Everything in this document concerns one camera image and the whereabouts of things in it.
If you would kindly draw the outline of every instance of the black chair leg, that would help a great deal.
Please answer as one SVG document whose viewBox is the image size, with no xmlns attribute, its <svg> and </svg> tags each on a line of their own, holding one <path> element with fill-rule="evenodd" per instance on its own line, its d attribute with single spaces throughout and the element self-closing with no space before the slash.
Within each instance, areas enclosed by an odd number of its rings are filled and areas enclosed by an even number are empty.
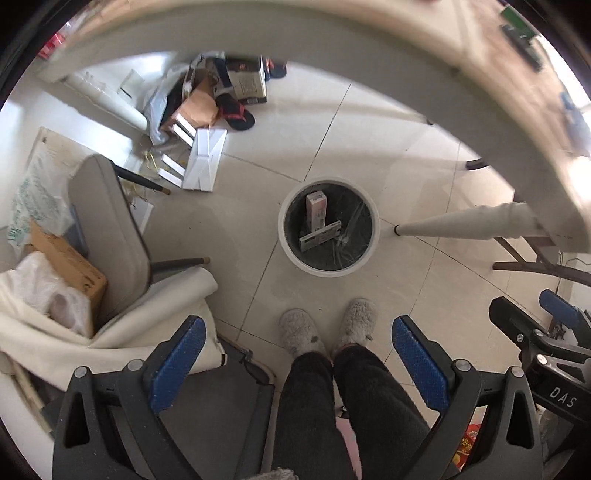
<svg viewBox="0 0 591 480">
<path fill-rule="evenodd" d="M 466 162 L 466 170 L 478 170 L 486 166 L 486 162 L 481 158 L 477 158 L 476 160 L 468 160 Z"/>
<path fill-rule="evenodd" d="M 162 192 L 165 195 L 170 195 L 169 189 L 163 187 L 162 185 L 158 185 L 157 183 L 148 180 L 137 173 L 133 173 L 132 171 L 126 170 L 125 168 L 119 167 L 115 164 L 113 164 L 113 169 L 119 178 L 128 180 L 131 183 L 136 183 L 137 185 L 141 185 L 142 187 L 146 187 L 151 190 L 156 190 L 157 192 Z"/>
<path fill-rule="evenodd" d="M 165 260 L 163 262 L 152 262 L 152 275 L 170 273 L 178 270 L 185 270 L 195 265 L 206 265 L 209 257 L 204 258 L 180 258 L 179 260 Z"/>
</svg>

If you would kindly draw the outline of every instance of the metal screw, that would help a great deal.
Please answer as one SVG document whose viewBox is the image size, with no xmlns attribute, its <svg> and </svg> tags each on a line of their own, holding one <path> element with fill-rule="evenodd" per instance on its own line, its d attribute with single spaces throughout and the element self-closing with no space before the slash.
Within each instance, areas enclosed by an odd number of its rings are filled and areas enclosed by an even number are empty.
<svg viewBox="0 0 591 480">
<path fill-rule="evenodd" d="M 134 360 L 131 360 L 128 364 L 127 364 L 127 369 L 131 370 L 132 372 L 137 372 L 140 368 L 142 368 L 144 366 L 144 361 L 136 358 Z"/>
<path fill-rule="evenodd" d="M 86 372 L 88 372 L 86 367 L 78 367 L 76 370 L 74 370 L 74 376 L 76 378 L 82 378 L 86 375 Z"/>
<path fill-rule="evenodd" d="M 511 373 L 517 378 L 521 378 L 524 376 L 523 369 L 521 367 L 518 367 L 517 365 L 511 367 Z"/>
<path fill-rule="evenodd" d="M 472 368 L 472 366 L 470 365 L 470 362 L 468 360 L 464 360 L 463 358 L 460 358 L 459 360 L 456 360 L 456 368 L 460 372 L 467 372 L 468 370 L 470 370 Z"/>
</svg>

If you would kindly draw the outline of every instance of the white floor tile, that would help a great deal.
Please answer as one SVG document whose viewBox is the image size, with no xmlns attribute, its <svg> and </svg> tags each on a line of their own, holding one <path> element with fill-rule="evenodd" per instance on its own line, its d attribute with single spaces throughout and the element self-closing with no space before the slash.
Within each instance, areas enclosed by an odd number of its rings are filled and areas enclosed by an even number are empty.
<svg viewBox="0 0 591 480">
<path fill-rule="evenodd" d="M 401 119 L 423 119 L 412 108 L 358 83 L 351 84 L 340 111 L 386 118 L 392 118 L 399 112 Z"/>
<path fill-rule="evenodd" d="M 391 322 L 413 308 L 433 251 L 414 237 L 396 237 L 391 228 L 384 229 L 376 252 L 360 270 L 340 278 L 318 278 L 297 268 L 277 246 L 243 328 L 278 345 L 277 320 L 286 310 L 301 308 L 310 313 L 331 348 L 347 305 L 364 297 L 377 307 L 371 348 L 384 361 L 392 348 Z"/>
<path fill-rule="evenodd" d="M 288 64 L 285 78 L 267 83 L 268 102 L 248 106 L 255 126 L 245 132 L 229 129 L 224 153 L 304 180 L 349 83 Z"/>
<path fill-rule="evenodd" d="M 460 146 L 458 161 L 478 158 L 465 145 Z M 492 167 L 465 170 L 461 165 L 453 182 L 448 212 L 458 212 L 478 205 L 496 206 L 513 200 L 513 188 Z"/>
<path fill-rule="evenodd" d="M 511 272 L 506 293 L 531 313 L 544 328 L 548 329 L 552 316 L 540 307 L 538 298 L 542 290 L 556 291 L 558 278 L 531 272 Z"/>
<path fill-rule="evenodd" d="M 452 359 L 493 370 L 498 351 L 489 344 L 488 307 L 503 292 L 457 261 L 436 251 L 411 318 Z"/>
<path fill-rule="evenodd" d="M 495 325 L 492 326 L 487 343 L 487 348 L 490 348 L 495 353 L 487 359 L 489 364 L 486 367 L 487 370 L 505 373 L 513 365 L 521 366 L 521 361 L 519 361 L 518 357 L 521 350 Z"/>
<path fill-rule="evenodd" d="M 361 186 L 377 202 L 396 161 L 429 127 L 400 120 L 396 110 L 388 116 L 376 115 L 372 108 L 350 109 L 348 96 L 349 92 L 322 142 L 308 179 L 321 175 L 343 177 Z"/>
<path fill-rule="evenodd" d="M 223 322 L 219 319 L 213 319 L 216 323 L 216 331 L 218 335 L 222 335 L 224 338 L 235 342 L 240 333 L 240 329 L 230 325 L 229 323 Z"/>
<path fill-rule="evenodd" d="M 209 256 L 219 288 L 214 317 L 240 328 L 277 241 L 277 215 L 294 180 L 222 156 L 214 191 L 152 195 L 144 238 L 154 261 Z"/>
<path fill-rule="evenodd" d="M 448 212 L 459 212 L 479 205 L 496 206 L 512 201 L 513 188 L 492 167 L 465 170 L 461 165 L 466 160 L 476 158 L 476 153 L 465 145 L 460 145 L 459 164 Z M 495 240 L 440 238 L 437 248 L 501 290 L 505 291 L 507 288 L 509 272 L 493 270 L 492 264 L 497 261 L 510 261 L 512 257 Z"/>
<path fill-rule="evenodd" d="M 238 345 L 252 350 L 253 357 L 275 374 L 275 390 L 280 392 L 291 370 L 293 358 L 284 348 L 247 332 L 240 332 Z"/>
<path fill-rule="evenodd" d="M 473 272 L 487 279 L 495 287 L 506 291 L 510 272 L 493 270 L 494 262 L 513 260 L 496 240 L 468 240 L 464 238 L 440 238 L 437 249 L 465 265 Z"/>
<path fill-rule="evenodd" d="M 439 418 L 439 412 L 435 410 L 431 410 L 429 407 L 425 405 L 421 394 L 418 392 L 417 387 L 414 385 L 402 385 L 402 387 L 406 390 L 406 393 L 410 397 L 410 399 L 414 402 L 417 406 L 419 412 L 428 423 L 430 427 L 435 425 L 435 422 Z"/>
<path fill-rule="evenodd" d="M 392 163 L 377 201 L 380 216 L 397 225 L 446 213 L 459 144 L 437 125 L 425 129 Z M 437 238 L 423 239 L 437 244 Z"/>
</svg>

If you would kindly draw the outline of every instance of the trash can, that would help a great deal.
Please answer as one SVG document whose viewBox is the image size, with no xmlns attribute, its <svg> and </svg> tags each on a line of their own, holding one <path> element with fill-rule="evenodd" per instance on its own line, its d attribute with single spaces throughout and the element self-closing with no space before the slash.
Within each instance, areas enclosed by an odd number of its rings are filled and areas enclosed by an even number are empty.
<svg viewBox="0 0 591 480">
<path fill-rule="evenodd" d="M 306 196 L 321 190 L 327 198 L 326 225 L 341 221 L 340 234 L 302 252 Z M 289 259 L 317 277 L 342 277 L 363 266 L 378 246 L 379 215 L 374 201 L 349 180 L 319 177 L 298 185 L 287 196 L 278 219 L 279 241 Z"/>
</svg>

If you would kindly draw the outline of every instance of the gray slipper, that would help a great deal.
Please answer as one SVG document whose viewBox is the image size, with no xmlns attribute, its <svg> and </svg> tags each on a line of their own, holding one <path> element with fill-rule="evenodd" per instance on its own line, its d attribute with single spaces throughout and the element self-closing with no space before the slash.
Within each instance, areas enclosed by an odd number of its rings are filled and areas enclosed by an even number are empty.
<svg viewBox="0 0 591 480">
<path fill-rule="evenodd" d="M 308 352 L 326 355 L 326 348 L 318 336 L 314 321 L 301 309 L 288 310 L 279 319 L 281 344 L 293 358 Z"/>
<path fill-rule="evenodd" d="M 372 339 L 376 321 L 373 302 L 365 299 L 355 299 L 347 308 L 343 323 L 340 325 L 340 335 L 333 347 L 333 356 L 349 343 L 365 346 Z"/>
</svg>

